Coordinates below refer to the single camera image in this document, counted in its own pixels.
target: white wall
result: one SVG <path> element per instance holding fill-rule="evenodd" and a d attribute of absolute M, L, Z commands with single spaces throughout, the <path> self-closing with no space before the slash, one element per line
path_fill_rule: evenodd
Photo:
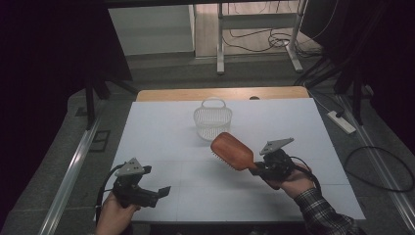
<path fill-rule="evenodd" d="M 192 52 L 193 8 L 184 6 L 109 9 L 125 56 Z"/>

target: wooden table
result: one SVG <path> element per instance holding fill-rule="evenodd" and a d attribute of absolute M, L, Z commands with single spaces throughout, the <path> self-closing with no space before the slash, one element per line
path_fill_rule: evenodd
<path fill-rule="evenodd" d="M 219 97 L 224 100 L 249 100 L 251 97 L 261 100 L 309 98 L 304 87 L 286 86 L 143 90 L 138 93 L 137 101 L 194 101 L 208 97 Z"/>

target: power strip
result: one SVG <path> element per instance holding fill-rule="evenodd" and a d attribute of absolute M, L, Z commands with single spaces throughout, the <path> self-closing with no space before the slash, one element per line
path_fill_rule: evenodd
<path fill-rule="evenodd" d="M 329 114 L 327 114 L 327 116 L 336 124 L 338 125 L 342 130 L 345 131 L 345 133 L 347 134 L 351 134 L 354 131 L 356 131 L 356 129 L 349 124 L 344 118 L 342 117 L 336 117 L 336 112 L 332 111 Z"/>

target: metal rail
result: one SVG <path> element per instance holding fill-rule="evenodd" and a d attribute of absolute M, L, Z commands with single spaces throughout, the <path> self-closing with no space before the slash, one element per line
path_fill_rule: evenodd
<path fill-rule="evenodd" d="M 359 125 L 357 121 L 354 119 L 352 113 L 350 112 L 351 110 L 350 103 L 347 101 L 345 95 L 339 95 L 338 99 L 345 107 L 345 114 L 347 115 L 348 120 L 356 128 L 360 142 L 364 146 L 375 146 L 369 134 L 365 130 L 364 126 Z M 371 161 L 375 170 L 378 172 L 379 177 L 381 178 L 383 183 L 387 187 L 390 187 L 393 189 L 399 189 L 400 188 L 399 184 L 396 182 L 393 175 L 391 174 L 391 171 L 388 169 L 387 165 L 381 158 L 379 151 L 371 150 L 371 149 L 367 151 L 369 153 L 368 158 Z M 403 193 L 389 192 L 389 194 L 392 198 L 394 205 L 399 211 L 403 221 L 405 222 L 409 232 L 411 234 L 415 234 L 415 210 L 412 204 L 410 203 L 410 201 L 408 200 L 408 197 L 406 197 L 406 195 Z"/>
<path fill-rule="evenodd" d="M 98 129 L 101 121 L 102 112 L 105 109 L 107 102 L 100 100 L 98 103 L 97 116 L 95 121 L 89 130 L 85 130 L 82 139 L 73 155 L 72 161 L 69 164 L 67 173 L 62 180 L 61 186 L 55 196 L 55 199 L 46 214 L 45 220 L 40 227 L 39 235 L 54 234 L 59 224 L 61 216 L 64 212 L 65 206 L 67 205 L 70 193 L 73 189 L 73 185 L 79 175 L 80 169 L 82 168 L 83 161 L 88 153 L 88 149 L 92 143 L 92 139 Z"/>

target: black curtain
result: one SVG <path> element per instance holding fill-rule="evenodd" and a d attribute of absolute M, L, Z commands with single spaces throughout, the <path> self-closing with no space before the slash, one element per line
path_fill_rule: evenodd
<path fill-rule="evenodd" d="M 0 32 L 1 227 L 61 127 L 69 96 L 88 76 L 131 75 L 99 1 L 2 0 Z"/>
<path fill-rule="evenodd" d="M 359 53 L 356 66 L 363 84 L 374 91 L 372 107 L 415 154 L 415 3 L 382 1 L 389 5 Z M 341 42 L 328 51 L 335 64 L 347 58 L 361 40 L 379 2 L 349 1 Z"/>

